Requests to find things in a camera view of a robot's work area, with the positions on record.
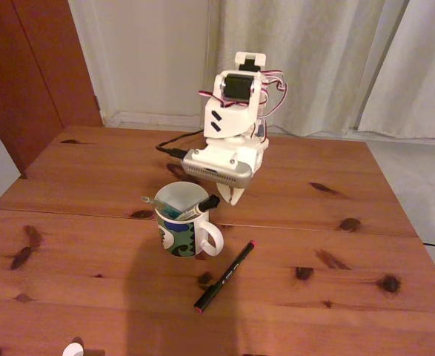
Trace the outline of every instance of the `gray metal part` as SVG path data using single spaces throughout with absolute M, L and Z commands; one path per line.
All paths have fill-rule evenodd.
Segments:
M 243 162 L 238 162 L 236 169 L 229 169 L 209 165 L 196 161 L 192 157 L 193 151 L 190 150 L 182 160 L 182 167 L 187 174 L 196 178 L 222 183 L 232 188 L 246 188 L 252 179 L 252 168 Z

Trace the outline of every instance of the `marker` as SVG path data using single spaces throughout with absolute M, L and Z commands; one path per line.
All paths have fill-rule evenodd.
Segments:
M 196 304 L 194 304 L 194 308 L 196 308 L 196 310 L 199 313 L 202 313 L 204 311 L 204 309 L 206 309 L 206 307 L 209 305 L 211 300 L 220 291 L 220 288 L 222 288 L 222 286 L 224 284 L 226 284 L 226 282 L 229 280 L 230 276 L 232 276 L 232 274 L 235 272 L 237 267 L 240 266 L 240 263 L 242 263 L 242 261 L 250 253 L 250 251 L 253 250 L 255 245 L 256 245 L 255 241 L 251 240 L 244 247 L 244 249 L 240 252 L 239 256 L 237 256 L 237 258 L 232 262 L 230 267 L 227 268 L 227 271 L 225 271 L 225 273 L 222 275 L 222 277 L 220 277 L 220 280 L 216 284 L 213 284 L 212 286 L 210 286 L 209 289 L 207 291 L 205 291 L 204 294 L 199 298 L 199 300 L 196 302 Z
M 199 215 L 202 215 L 206 211 L 210 209 L 217 208 L 220 203 L 220 199 L 218 196 L 212 194 L 210 197 L 205 198 L 201 202 L 197 202 L 193 206 L 187 208 L 176 218 L 176 221 L 185 221 L 192 220 L 197 218 Z

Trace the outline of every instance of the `mug handle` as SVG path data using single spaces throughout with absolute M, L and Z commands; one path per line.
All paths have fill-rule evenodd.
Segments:
M 202 250 L 209 256 L 217 256 L 224 247 L 224 237 L 222 236 L 222 232 L 220 232 L 220 230 L 215 225 L 211 224 L 208 221 L 201 222 L 200 227 L 206 230 L 212 236 L 216 244 L 216 247 L 214 247 L 209 243 L 209 241 L 202 240 Z

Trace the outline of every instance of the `mug pattern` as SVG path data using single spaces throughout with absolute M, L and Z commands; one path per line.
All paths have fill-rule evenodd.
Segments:
M 163 247 L 173 256 L 192 257 L 196 255 L 196 234 L 194 223 L 173 224 L 158 217 L 159 233 Z

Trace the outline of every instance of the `wooden door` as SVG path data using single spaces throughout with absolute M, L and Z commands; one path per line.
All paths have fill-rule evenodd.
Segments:
M 72 124 L 102 120 L 67 0 L 0 0 L 0 139 L 18 169 Z

